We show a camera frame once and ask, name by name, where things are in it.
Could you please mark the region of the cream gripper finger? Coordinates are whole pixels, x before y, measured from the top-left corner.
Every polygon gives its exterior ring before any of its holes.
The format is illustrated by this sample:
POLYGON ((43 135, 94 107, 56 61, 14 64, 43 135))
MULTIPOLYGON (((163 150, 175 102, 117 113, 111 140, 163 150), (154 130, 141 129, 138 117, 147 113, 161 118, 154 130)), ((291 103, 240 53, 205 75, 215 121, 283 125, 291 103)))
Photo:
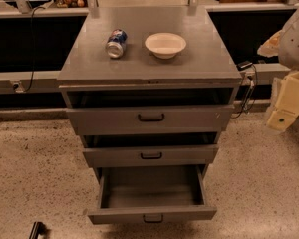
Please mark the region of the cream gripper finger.
POLYGON ((296 121, 296 117, 284 111, 273 110, 266 114, 266 126, 270 129, 284 132, 296 121))
POLYGON ((274 56, 279 56, 280 41, 283 35, 283 31, 280 30, 273 34, 268 40, 266 40, 257 50, 257 54, 263 57, 271 58, 274 56))

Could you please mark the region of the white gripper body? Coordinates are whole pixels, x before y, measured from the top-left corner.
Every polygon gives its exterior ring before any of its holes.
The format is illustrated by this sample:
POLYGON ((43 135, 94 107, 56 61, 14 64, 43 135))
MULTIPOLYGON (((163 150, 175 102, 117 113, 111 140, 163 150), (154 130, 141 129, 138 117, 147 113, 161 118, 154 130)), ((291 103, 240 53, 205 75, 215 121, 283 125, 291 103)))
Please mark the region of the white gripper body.
POLYGON ((283 79, 275 78, 273 82, 272 114, 275 117, 299 116, 299 71, 292 71, 283 79))

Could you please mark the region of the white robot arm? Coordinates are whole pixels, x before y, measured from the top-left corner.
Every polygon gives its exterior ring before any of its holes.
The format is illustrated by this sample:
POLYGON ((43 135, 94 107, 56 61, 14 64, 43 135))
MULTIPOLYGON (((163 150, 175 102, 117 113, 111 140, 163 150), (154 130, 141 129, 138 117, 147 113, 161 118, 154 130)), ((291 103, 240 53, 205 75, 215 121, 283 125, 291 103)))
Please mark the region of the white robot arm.
POLYGON ((299 117, 299 7, 283 28, 258 48, 257 54, 277 56, 279 63, 290 70, 283 79, 274 79, 265 116, 270 130, 284 132, 299 117))

